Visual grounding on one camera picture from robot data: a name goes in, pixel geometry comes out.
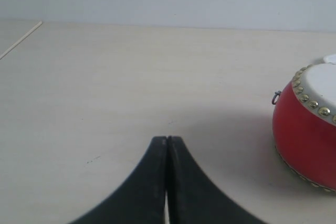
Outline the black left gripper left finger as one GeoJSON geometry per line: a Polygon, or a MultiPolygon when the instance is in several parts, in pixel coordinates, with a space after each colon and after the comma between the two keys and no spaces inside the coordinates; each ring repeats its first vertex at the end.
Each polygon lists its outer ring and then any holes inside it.
{"type": "Polygon", "coordinates": [[[164,223],[167,137],[154,137],[128,178],[75,224],[164,223]]]}

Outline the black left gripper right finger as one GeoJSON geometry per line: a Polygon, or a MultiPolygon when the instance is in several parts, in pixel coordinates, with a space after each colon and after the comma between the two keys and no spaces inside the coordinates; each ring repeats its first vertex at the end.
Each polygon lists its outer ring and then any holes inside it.
{"type": "Polygon", "coordinates": [[[263,223],[208,178],[178,136],[167,139],[166,191],[170,223],[263,223]]]}

